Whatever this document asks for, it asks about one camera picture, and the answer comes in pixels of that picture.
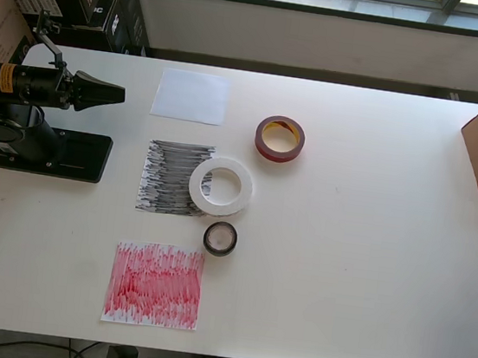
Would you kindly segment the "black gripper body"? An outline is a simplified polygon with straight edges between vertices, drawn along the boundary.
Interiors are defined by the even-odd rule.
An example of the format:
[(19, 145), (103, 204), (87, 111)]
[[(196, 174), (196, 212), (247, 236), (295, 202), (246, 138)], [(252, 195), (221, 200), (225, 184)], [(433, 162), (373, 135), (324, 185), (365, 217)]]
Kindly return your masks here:
[(81, 111), (74, 77), (67, 71), (53, 68), (18, 66), (12, 102), (38, 107)]

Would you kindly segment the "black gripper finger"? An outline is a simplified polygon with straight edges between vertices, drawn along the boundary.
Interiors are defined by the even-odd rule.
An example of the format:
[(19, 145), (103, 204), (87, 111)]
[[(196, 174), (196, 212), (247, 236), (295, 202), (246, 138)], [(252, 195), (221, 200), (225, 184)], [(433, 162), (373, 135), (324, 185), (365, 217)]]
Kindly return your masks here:
[(96, 93), (116, 97), (124, 97), (126, 94), (124, 87), (96, 79), (96, 77), (82, 72), (76, 73), (75, 86), (83, 93)]
[(105, 105), (113, 105), (113, 104), (120, 104), (125, 102), (125, 96), (120, 95), (109, 95), (109, 94), (102, 94), (102, 93), (95, 93), (95, 92), (86, 92), (85, 94), (81, 95), (80, 101), (80, 110), (88, 109), (91, 107), (98, 107), (98, 106), (105, 106)]

